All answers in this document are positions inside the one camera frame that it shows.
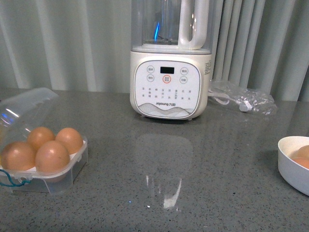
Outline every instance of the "clear plastic lid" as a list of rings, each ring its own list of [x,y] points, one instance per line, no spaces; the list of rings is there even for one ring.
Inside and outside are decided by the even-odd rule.
[[[8,143],[23,141],[42,125],[59,96],[36,88],[0,102],[0,150]]]

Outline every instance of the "red button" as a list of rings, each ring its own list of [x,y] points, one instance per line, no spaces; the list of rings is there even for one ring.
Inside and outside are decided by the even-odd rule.
[[[165,75],[163,76],[163,82],[164,83],[169,83],[172,80],[172,78],[169,75]]]

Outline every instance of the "control panel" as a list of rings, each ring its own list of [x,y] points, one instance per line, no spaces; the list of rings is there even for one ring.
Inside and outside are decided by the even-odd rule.
[[[181,61],[151,60],[135,72],[134,97],[140,111],[149,116],[187,117],[198,105],[201,76]]]

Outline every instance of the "white bowl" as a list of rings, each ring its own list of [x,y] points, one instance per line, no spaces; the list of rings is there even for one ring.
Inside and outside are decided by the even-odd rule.
[[[290,157],[301,147],[309,145],[309,137],[290,136],[278,142],[278,168],[282,177],[298,191],[309,196],[309,169]]]

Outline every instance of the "blue light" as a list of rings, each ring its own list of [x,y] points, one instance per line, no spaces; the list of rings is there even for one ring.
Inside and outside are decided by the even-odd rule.
[[[8,116],[7,116],[6,114],[3,114],[3,113],[2,113],[2,116],[5,117],[5,118],[8,118]]]
[[[159,30],[160,30],[160,23],[158,22],[154,31],[154,41],[156,41],[158,39],[158,35],[159,35]]]

